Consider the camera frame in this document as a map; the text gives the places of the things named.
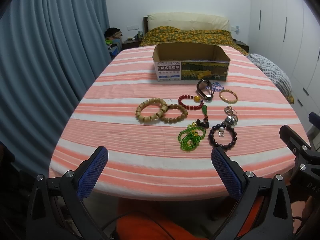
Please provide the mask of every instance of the wardrobe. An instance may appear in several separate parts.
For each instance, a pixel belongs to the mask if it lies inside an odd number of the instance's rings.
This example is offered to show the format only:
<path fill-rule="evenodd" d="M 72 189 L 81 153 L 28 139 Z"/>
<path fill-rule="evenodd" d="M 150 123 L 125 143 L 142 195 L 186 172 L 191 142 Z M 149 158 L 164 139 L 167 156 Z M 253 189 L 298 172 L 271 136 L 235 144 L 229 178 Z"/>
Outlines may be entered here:
<path fill-rule="evenodd" d="M 308 132 L 320 114 L 320 25 L 304 0 L 251 0 L 249 53 L 260 54 L 290 78 L 292 108 Z"/>

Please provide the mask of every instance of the headboard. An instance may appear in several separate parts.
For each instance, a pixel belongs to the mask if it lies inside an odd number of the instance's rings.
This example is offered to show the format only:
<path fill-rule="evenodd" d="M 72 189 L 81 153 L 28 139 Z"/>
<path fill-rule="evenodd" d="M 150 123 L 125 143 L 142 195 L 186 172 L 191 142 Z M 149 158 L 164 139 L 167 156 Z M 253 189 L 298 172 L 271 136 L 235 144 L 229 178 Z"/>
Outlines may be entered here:
<path fill-rule="evenodd" d="M 154 13 L 143 18 L 147 33 L 160 26 L 171 26 L 181 30 L 230 30 L 229 20 L 216 15 L 198 13 Z"/>

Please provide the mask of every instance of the brown bead bracelet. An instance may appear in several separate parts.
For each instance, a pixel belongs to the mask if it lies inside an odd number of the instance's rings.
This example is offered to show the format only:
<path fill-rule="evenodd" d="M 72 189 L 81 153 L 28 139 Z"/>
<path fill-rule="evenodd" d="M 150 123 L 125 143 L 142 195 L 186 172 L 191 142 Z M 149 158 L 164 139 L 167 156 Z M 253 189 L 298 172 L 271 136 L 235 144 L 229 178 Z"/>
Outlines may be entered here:
<path fill-rule="evenodd" d="M 160 110 L 153 115 L 150 116 L 143 116 L 141 114 L 141 111 L 148 105 L 154 104 L 154 103 L 160 103 L 161 108 Z M 143 103 L 141 103 L 137 109 L 136 109 L 136 117 L 139 119 L 140 122 L 151 122 L 153 120 L 156 120 L 158 118 L 161 118 L 164 113 L 168 110 L 168 106 L 167 103 L 161 99 L 161 98 L 151 98 L 147 101 L 144 101 Z"/>
<path fill-rule="evenodd" d="M 172 123 L 176 123 L 176 122 L 180 122 L 182 121 L 183 119 L 187 118 L 188 116 L 188 111 L 181 105 L 169 105 L 168 106 L 169 109 L 179 109 L 182 114 L 179 115 L 178 117 L 175 117 L 175 118 L 167 118 L 165 117 L 164 115 L 160 118 L 161 121 L 165 122 L 165 123 L 169 123 L 169 124 L 172 124 Z"/>

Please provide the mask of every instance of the white wall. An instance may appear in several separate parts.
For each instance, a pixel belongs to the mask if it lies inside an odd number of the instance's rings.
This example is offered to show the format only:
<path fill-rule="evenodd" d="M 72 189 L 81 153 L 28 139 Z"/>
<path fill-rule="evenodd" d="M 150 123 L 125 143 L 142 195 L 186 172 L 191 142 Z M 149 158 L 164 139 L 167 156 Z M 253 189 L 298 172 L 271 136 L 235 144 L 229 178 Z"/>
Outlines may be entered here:
<path fill-rule="evenodd" d="M 230 26 L 239 26 L 234 39 L 248 42 L 250 0 L 106 0 L 110 27 L 120 28 L 124 40 L 138 30 L 128 31 L 127 26 L 139 25 L 143 30 L 143 17 L 158 12 L 190 12 L 223 16 Z"/>

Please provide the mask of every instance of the door handle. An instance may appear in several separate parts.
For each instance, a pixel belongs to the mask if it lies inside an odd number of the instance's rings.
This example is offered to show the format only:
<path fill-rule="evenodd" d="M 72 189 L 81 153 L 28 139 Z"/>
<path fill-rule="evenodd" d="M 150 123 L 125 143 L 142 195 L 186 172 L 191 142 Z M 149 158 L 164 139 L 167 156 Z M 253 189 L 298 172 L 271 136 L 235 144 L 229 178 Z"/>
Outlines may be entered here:
<path fill-rule="evenodd" d="M 304 88 L 303 88 L 303 92 L 305 92 L 306 95 L 309 96 L 309 93 L 308 93 L 307 90 L 305 90 Z"/>
<path fill-rule="evenodd" d="M 301 107 L 303 107 L 303 104 L 301 103 L 301 101 L 300 101 L 299 99 L 297 99 L 297 101 L 298 101 L 299 105 L 300 105 Z"/>
<path fill-rule="evenodd" d="M 284 39 L 285 39 L 285 33 L 287 31 L 287 17 L 285 18 L 285 27 L 284 27 L 284 36 L 283 36 L 283 42 L 284 42 Z"/>
<path fill-rule="evenodd" d="M 260 30 L 260 25 L 261 25 L 261 10 L 260 10 L 260 19 L 259 19 L 259 30 Z"/>

